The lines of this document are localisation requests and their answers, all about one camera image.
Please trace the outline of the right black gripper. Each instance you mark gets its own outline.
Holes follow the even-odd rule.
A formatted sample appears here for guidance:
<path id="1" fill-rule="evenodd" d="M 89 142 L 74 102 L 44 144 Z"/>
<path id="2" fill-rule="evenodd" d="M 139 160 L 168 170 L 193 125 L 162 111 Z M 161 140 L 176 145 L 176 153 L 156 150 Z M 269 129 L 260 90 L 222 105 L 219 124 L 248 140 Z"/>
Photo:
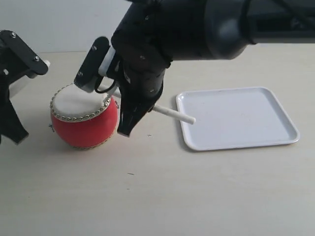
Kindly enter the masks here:
<path id="1" fill-rule="evenodd" d="M 133 0 L 113 36 L 123 61 L 121 108 L 117 133 L 129 137 L 163 92 L 172 58 L 161 40 L 171 13 L 168 0 Z"/>

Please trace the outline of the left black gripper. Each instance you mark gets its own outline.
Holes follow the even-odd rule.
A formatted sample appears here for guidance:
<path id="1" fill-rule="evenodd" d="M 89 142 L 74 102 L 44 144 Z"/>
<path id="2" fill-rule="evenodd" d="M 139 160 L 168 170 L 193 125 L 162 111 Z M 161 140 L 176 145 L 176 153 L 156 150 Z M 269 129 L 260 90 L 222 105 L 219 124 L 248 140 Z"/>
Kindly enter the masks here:
<path id="1" fill-rule="evenodd" d="M 27 131 L 10 101 L 9 86 L 24 76 L 26 66 L 8 47 L 0 48 L 0 135 L 20 144 Z"/>

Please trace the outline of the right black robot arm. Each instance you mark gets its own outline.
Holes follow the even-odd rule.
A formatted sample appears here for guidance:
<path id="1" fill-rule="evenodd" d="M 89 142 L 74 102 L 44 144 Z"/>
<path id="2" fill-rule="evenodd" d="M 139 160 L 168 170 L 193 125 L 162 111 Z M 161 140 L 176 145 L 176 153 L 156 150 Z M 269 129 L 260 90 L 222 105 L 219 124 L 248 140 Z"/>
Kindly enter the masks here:
<path id="1" fill-rule="evenodd" d="M 231 60 L 258 43 L 314 43 L 312 0 L 134 0 L 112 35 L 120 58 L 118 133 L 159 100 L 177 60 Z"/>

